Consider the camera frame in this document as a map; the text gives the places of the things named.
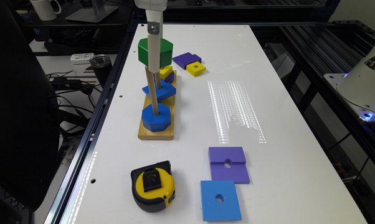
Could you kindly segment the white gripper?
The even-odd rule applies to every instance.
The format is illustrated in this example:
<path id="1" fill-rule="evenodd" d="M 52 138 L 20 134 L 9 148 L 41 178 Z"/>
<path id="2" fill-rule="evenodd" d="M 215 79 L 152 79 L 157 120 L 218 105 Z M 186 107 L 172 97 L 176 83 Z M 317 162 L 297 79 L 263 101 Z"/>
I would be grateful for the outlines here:
<path id="1" fill-rule="evenodd" d="M 155 73 L 159 71 L 160 42 L 159 25 L 163 12 L 167 8 L 167 0 L 135 0 L 140 9 L 145 9 L 148 30 L 148 69 Z"/>

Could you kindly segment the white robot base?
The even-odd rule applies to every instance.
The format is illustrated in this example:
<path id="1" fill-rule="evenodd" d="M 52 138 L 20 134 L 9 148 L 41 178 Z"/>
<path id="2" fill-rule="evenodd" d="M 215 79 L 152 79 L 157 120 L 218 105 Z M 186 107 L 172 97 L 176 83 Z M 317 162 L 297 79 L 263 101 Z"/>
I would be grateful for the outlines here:
<path id="1" fill-rule="evenodd" d="M 375 46 L 348 73 L 327 73 L 323 78 L 361 121 L 375 123 Z"/>

